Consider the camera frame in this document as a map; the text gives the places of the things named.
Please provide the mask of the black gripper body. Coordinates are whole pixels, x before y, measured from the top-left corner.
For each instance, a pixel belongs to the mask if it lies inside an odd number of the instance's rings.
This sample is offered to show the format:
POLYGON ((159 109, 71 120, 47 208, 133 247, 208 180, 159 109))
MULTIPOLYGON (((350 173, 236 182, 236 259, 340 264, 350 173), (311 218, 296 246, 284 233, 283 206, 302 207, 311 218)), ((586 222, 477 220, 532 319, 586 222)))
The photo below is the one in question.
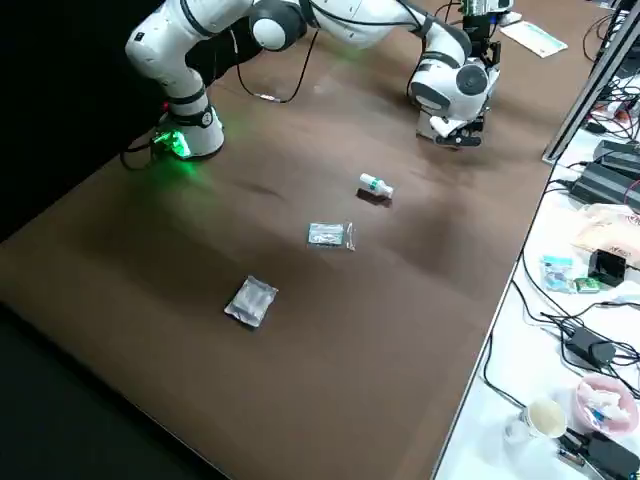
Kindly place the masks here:
POLYGON ((462 126, 457 131, 459 135, 475 135, 481 133, 485 126, 485 113, 480 112, 479 115, 473 120, 462 126))
POLYGON ((472 43, 488 41, 495 25, 493 14, 463 17, 463 30, 472 43))

